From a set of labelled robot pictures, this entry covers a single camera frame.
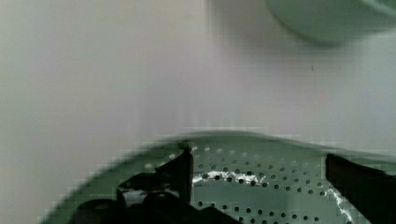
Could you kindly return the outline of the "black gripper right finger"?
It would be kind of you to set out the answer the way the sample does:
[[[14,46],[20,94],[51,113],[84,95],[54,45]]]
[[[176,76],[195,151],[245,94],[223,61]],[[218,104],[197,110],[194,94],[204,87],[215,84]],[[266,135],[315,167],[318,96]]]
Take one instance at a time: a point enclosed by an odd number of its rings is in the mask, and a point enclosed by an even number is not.
[[[396,223],[395,177],[328,154],[326,179],[372,224]]]

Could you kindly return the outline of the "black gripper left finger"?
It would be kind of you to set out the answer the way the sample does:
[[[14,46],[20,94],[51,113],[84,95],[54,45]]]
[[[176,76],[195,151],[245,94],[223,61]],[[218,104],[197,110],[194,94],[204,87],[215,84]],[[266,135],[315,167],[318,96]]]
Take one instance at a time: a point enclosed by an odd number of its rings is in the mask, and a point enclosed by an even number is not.
[[[69,224],[242,224],[212,206],[193,207],[192,178],[193,156],[185,149],[152,173],[119,184],[114,200],[82,203]]]

